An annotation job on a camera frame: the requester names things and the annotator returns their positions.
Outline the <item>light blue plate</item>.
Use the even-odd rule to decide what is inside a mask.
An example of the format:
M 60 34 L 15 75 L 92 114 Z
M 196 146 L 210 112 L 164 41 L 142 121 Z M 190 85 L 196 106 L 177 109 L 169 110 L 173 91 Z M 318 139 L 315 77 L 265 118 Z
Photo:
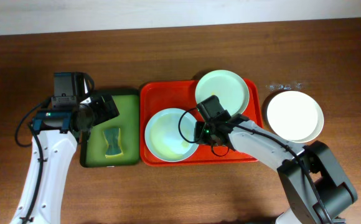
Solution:
M 144 130 L 148 150 L 165 162 L 188 159 L 198 148 L 198 144 L 192 142 L 196 122 L 193 115 L 179 108 L 159 111 Z

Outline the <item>yellow green sponge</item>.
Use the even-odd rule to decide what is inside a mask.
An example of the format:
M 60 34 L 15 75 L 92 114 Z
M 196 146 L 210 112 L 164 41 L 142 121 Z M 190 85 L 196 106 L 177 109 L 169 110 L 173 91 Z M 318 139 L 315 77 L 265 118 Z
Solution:
M 105 157 L 111 158 L 111 157 L 123 155 L 123 150 L 121 145 L 121 129 L 117 127 L 105 129 L 103 131 L 103 134 L 107 144 Z

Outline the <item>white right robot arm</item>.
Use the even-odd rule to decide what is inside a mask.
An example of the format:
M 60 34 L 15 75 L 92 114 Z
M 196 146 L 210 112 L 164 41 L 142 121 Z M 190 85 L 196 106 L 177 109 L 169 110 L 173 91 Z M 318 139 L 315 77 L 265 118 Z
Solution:
M 345 223 L 339 215 L 358 199 L 356 189 L 326 144 L 287 141 L 243 115 L 196 122 L 194 139 L 227 146 L 276 171 L 289 208 L 270 223 Z

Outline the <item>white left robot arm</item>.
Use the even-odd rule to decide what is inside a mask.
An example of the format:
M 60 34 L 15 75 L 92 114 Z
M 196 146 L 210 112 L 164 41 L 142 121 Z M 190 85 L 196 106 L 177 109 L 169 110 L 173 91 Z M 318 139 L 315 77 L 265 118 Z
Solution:
M 60 223 L 65 183 L 79 134 L 119 115 L 111 95 L 50 96 L 33 108 L 32 148 L 26 182 L 12 223 Z

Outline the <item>cream white plate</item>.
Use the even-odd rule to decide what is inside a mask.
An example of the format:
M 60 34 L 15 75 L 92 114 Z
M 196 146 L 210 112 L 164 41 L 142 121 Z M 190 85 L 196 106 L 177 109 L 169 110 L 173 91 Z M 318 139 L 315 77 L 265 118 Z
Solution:
M 283 91 L 272 97 L 266 119 L 278 136 L 298 143 L 314 140 L 324 128 L 324 113 L 318 102 L 300 91 Z

